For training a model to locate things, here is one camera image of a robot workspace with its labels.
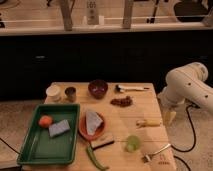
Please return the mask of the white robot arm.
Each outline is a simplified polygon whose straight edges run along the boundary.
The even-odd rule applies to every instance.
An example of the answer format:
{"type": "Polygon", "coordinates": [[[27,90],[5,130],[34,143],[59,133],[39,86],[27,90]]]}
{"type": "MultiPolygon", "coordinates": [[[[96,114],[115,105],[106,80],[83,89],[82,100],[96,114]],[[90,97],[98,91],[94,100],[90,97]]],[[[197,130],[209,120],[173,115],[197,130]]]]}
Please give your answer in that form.
{"type": "Polygon", "coordinates": [[[157,95],[165,126],[171,124],[176,116],[175,108],[185,100],[213,114],[213,88],[205,84],[207,78],[208,69],[200,62],[193,62],[167,73],[166,86],[157,95]]]}

